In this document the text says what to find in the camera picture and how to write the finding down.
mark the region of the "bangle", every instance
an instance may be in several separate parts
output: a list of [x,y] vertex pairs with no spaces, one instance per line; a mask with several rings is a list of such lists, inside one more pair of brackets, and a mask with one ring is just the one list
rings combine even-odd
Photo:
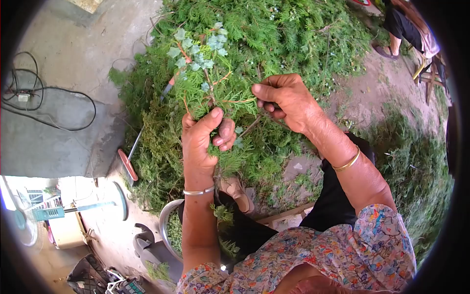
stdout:
[[212,191],[214,191],[214,189],[215,189],[215,185],[205,189],[204,191],[186,191],[186,190],[183,190],[183,194],[184,195],[190,195],[190,196],[197,196],[197,195],[203,195],[205,193],[212,192]]
[[359,146],[356,145],[357,147],[357,154],[356,156],[354,156],[354,158],[349,162],[347,163],[346,165],[343,165],[342,167],[334,167],[334,166],[331,166],[334,170],[336,170],[337,172],[340,172],[340,171],[343,171],[345,169],[347,169],[348,167],[350,167],[351,165],[354,164],[354,162],[356,162],[356,160],[359,158],[359,155],[360,155],[360,149],[359,149]]

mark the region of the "black pants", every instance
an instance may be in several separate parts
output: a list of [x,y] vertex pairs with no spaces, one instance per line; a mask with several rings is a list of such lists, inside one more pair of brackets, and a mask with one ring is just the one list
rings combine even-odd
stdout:
[[[374,153],[369,143],[352,133],[346,133],[353,143],[359,146],[360,150],[366,155],[372,163],[375,164]],[[324,159],[321,163],[321,169],[324,171],[323,189],[320,197],[315,202],[312,211],[302,220],[299,226],[309,227],[318,231],[325,231],[338,224],[349,224],[354,226],[357,220],[356,212],[349,203],[346,194],[341,188],[335,170],[331,164]],[[278,231],[262,225],[249,218],[240,211],[237,203],[232,197],[219,191],[219,201],[214,202],[217,205],[231,207],[234,214],[234,225],[224,232],[220,233],[223,240],[235,242],[240,248],[236,262],[239,262],[247,255],[256,252]],[[179,207],[180,221],[182,221],[184,202]],[[230,264],[230,260],[222,255],[222,261],[225,265]]]
[[405,13],[390,0],[384,0],[387,7],[383,27],[398,39],[405,38],[413,47],[422,51],[421,34],[415,25],[405,17]]

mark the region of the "floral sleeve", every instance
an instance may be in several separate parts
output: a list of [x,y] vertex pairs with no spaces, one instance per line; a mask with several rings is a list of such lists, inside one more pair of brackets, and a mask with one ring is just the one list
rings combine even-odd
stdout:
[[354,226],[357,253],[387,289],[401,290],[416,273],[416,260],[401,215],[383,204],[359,212]]
[[196,294],[196,293],[222,293],[223,283],[228,274],[223,272],[214,263],[204,263],[184,274],[178,286],[178,294]]

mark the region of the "woman's left hand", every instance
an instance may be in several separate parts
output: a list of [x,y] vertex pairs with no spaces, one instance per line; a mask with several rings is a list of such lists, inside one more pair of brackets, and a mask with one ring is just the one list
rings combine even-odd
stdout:
[[236,139],[235,123],[231,119],[223,119],[223,110],[215,107],[199,121],[193,121],[189,114],[183,116],[183,166],[185,189],[201,191],[213,184],[214,167],[218,158],[207,153],[211,132],[219,127],[219,133],[212,143],[221,151],[232,148]]

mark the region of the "sandal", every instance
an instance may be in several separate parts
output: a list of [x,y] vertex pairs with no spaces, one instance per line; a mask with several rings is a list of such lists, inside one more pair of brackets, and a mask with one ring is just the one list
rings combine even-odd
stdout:
[[218,183],[222,192],[227,193],[238,204],[238,208],[244,214],[249,214],[255,209],[253,201],[246,195],[243,190],[242,184],[237,177],[222,178]]
[[384,48],[379,45],[373,46],[373,48],[375,51],[377,51],[378,54],[382,55],[383,57],[390,58],[393,60],[398,60],[398,55],[392,55],[392,54],[386,53]]

